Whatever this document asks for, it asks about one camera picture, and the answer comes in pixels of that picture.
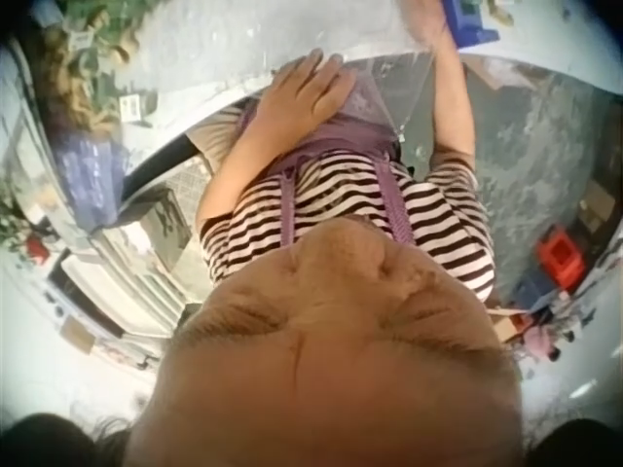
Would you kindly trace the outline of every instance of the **price tag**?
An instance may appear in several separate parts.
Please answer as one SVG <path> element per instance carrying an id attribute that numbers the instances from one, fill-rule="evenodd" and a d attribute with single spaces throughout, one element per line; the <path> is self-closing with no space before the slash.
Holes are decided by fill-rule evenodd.
<path id="1" fill-rule="evenodd" d="M 69 33 L 69 52 L 88 49 L 93 43 L 93 31 L 72 31 Z"/>
<path id="2" fill-rule="evenodd" d="M 142 120 L 140 115 L 140 95 L 131 94 L 120 97 L 119 110 L 122 122 L 140 122 Z"/>

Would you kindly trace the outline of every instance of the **hair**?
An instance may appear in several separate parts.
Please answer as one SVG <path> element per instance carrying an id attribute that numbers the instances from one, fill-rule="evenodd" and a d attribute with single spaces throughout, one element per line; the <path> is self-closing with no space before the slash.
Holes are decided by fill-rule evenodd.
<path id="1" fill-rule="evenodd" d="M 50 413 L 28 416 L 3 431 L 0 465 L 6 467 L 121 467 L 129 428 L 113 420 L 102 425 L 95 438 L 70 420 Z"/>
<path id="2" fill-rule="evenodd" d="M 119 420 L 91 438 L 73 422 L 49 413 L 31 415 L 0 437 L 3 467 L 122 467 L 129 428 L 110 433 Z M 527 467 L 623 465 L 623 436 L 594 420 L 572 420 L 526 454 Z"/>

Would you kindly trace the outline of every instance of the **plastic bag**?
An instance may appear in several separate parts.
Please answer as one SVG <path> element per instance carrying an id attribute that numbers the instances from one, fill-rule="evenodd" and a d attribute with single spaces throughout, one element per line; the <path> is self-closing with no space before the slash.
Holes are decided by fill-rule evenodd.
<path id="1" fill-rule="evenodd" d="M 55 148 L 56 170 L 78 227 L 88 234 L 118 217 L 129 152 L 114 141 L 67 134 Z"/>

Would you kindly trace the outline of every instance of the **sleeve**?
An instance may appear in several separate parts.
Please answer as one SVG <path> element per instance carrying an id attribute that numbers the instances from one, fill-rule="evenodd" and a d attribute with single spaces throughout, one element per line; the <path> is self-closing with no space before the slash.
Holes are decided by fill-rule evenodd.
<path id="1" fill-rule="evenodd" d="M 469 165 L 461 159 L 447 159 L 434 167 L 426 182 L 437 186 L 472 239 L 483 246 L 494 260 L 494 243 L 489 218 L 478 200 L 478 181 Z"/>
<path id="2" fill-rule="evenodd" d="M 227 239 L 232 214 L 207 219 L 199 234 L 203 260 L 212 282 L 221 281 L 227 272 Z"/>

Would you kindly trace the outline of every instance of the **floor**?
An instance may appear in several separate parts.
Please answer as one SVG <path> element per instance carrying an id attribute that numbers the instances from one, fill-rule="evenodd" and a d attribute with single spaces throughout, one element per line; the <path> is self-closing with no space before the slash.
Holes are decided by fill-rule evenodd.
<path id="1" fill-rule="evenodd" d="M 569 222 L 599 148 L 611 95 L 555 73 L 537 90 L 492 90 L 467 72 L 477 129 L 477 177 L 495 241 L 497 288 L 507 299 L 535 263 L 533 248 L 553 223 Z M 432 148 L 432 74 L 405 127 L 403 158 L 427 171 Z"/>

